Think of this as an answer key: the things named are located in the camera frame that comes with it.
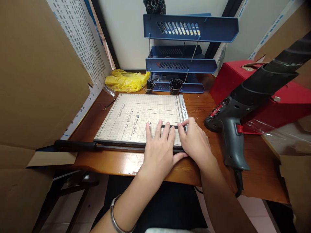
white wall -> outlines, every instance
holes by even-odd
[[[149,42],[144,38],[143,0],[99,0],[121,69],[146,69]],[[167,15],[211,13],[221,16],[227,0],[166,0]],[[156,41],[160,44],[183,44],[183,41]],[[209,43],[199,43],[205,54]]]
[[[289,0],[248,0],[239,20],[239,33],[227,44],[227,61],[246,60]]]

bracelet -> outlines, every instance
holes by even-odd
[[[114,215],[113,215],[113,207],[114,207],[114,204],[116,203],[116,200],[118,200],[118,198],[121,196],[121,194],[119,194],[116,198],[114,198],[111,202],[111,205],[110,205],[110,218],[111,218],[111,223],[114,227],[114,229],[117,231],[117,233],[132,233],[136,227],[136,224],[135,226],[133,227],[133,229],[131,231],[123,231],[119,226],[118,224],[116,223],[116,220],[114,219]]]

yellow plastic bag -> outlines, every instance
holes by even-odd
[[[146,84],[149,79],[150,72],[145,75],[141,73],[128,73],[124,70],[113,70],[111,76],[106,77],[105,84],[120,92],[135,92],[142,89],[142,85]]]

blue file tray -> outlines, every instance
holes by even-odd
[[[238,32],[237,18],[144,15],[144,36],[150,39],[230,43]]]
[[[150,72],[214,73],[217,64],[214,59],[191,58],[146,58]]]
[[[152,58],[192,58],[194,50],[195,45],[152,46],[150,54]],[[198,45],[194,54],[195,58],[200,54],[202,54],[202,49]]]
[[[199,83],[196,75],[191,73],[187,76],[187,82],[184,83],[180,89],[181,93],[203,93],[205,88],[203,84]],[[153,91],[163,91],[163,92],[169,92],[169,82],[155,82],[155,87],[153,88]]]

grid cutting board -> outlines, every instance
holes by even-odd
[[[159,120],[164,125],[169,121],[171,126],[177,126],[186,119],[182,95],[119,94],[94,141],[144,145],[147,122],[154,137]],[[177,130],[174,147],[181,147]]]

